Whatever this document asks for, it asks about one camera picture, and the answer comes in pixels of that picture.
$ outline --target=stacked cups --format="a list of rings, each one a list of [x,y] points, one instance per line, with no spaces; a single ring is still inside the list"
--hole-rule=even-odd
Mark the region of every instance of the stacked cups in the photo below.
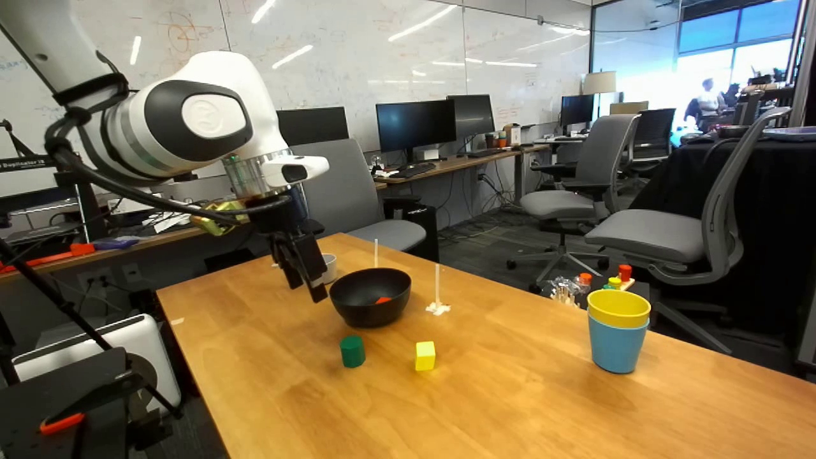
[[[649,304],[629,290],[592,290],[586,312],[595,365],[616,374],[634,372]]]

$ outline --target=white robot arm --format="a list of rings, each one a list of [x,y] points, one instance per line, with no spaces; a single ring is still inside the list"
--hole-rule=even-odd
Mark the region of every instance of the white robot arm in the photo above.
[[[116,184],[155,184],[222,159],[235,193],[255,198],[329,168],[326,159],[289,154],[272,99],[240,53],[197,53],[173,76],[133,95],[65,0],[2,0],[0,28],[53,99],[83,116],[83,154]]]

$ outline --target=small yellow block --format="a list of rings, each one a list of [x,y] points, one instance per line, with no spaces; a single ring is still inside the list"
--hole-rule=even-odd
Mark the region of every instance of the small yellow block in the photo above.
[[[412,369],[430,372],[435,368],[435,345],[434,343],[415,343]]]

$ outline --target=blue cup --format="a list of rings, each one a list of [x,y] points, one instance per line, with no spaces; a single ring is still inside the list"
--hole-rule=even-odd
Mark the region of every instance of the blue cup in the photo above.
[[[606,326],[589,316],[592,359],[597,368],[628,374],[634,372],[646,326]]]

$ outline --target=yellow cup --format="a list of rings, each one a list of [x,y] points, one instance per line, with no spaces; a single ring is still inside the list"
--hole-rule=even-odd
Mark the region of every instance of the yellow cup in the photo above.
[[[586,312],[592,320],[606,326],[646,326],[653,306],[629,290],[592,290],[586,297]]]

